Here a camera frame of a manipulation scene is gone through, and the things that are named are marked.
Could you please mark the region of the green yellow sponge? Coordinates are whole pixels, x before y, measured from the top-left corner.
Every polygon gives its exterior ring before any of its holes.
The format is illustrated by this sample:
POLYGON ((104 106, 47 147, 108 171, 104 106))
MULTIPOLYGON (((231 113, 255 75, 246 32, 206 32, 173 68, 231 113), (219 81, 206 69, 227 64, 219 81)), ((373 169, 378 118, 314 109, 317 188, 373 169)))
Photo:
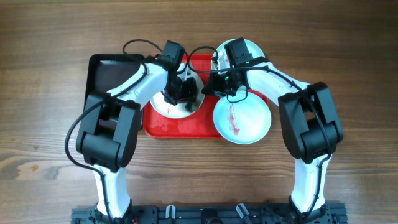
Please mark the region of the green yellow sponge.
POLYGON ((199 106, 194 103, 194 102, 189 102, 185 105, 185 109, 189 112, 189 113, 194 113, 196 112, 196 110, 199 108, 199 106))

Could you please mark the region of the white plate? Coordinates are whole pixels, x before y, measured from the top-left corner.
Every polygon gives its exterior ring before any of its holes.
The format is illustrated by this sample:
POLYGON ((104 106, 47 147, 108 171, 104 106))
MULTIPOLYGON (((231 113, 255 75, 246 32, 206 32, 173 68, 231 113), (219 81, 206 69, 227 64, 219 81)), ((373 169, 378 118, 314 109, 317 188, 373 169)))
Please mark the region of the white plate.
MULTIPOLYGON (((180 77, 182 80, 185 80, 187 78, 193 77, 196 80, 197 97, 196 97, 196 100, 194 101, 194 103, 196 103, 199 106, 199 108, 200 108, 200 106, 202 105, 202 103, 204 102, 204 99, 205 99, 204 94, 201 92, 203 87, 204 87, 204 84, 203 84, 203 81, 201 80, 201 78, 195 72, 190 70, 187 67, 186 63, 182 63, 180 65, 180 68, 177 70, 177 76, 176 77, 180 77)), ((176 106, 173 106, 173 105, 171 105, 169 103, 166 103, 164 101, 163 91, 164 90, 156 93, 150 99, 150 103, 154 107, 156 112, 160 113, 162 116, 165 116, 167 118, 172 118, 172 119, 186 118, 186 117, 188 117, 188 116, 193 114, 193 113, 189 113, 185 109, 185 105, 187 103, 179 103, 176 106)))

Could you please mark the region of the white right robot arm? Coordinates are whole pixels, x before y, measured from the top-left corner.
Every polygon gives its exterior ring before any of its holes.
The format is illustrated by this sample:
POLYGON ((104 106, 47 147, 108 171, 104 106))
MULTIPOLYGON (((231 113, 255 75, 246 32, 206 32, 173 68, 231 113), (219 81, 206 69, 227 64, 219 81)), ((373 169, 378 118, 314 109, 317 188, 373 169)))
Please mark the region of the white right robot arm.
POLYGON ((271 112, 257 91, 276 104, 284 144, 295 159, 290 195, 298 219, 320 216, 328 163, 343 139, 343 128, 326 84, 298 81, 270 62, 246 62, 241 67, 210 72, 203 93, 220 98, 213 111, 217 131, 228 141, 251 144, 271 127, 271 112))

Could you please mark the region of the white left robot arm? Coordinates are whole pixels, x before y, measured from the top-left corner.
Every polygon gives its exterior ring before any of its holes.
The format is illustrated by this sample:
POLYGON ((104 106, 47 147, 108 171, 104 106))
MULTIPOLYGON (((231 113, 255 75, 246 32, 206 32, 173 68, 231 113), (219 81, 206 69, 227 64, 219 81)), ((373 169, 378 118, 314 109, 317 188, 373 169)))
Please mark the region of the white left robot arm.
POLYGON ((163 90, 173 89, 190 63, 177 58, 140 54, 94 54, 90 57, 83 113, 76 151, 82 168, 96 179, 98 203, 89 215, 93 223, 134 223, 127 192, 126 166, 137 144, 142 109, 163 90))

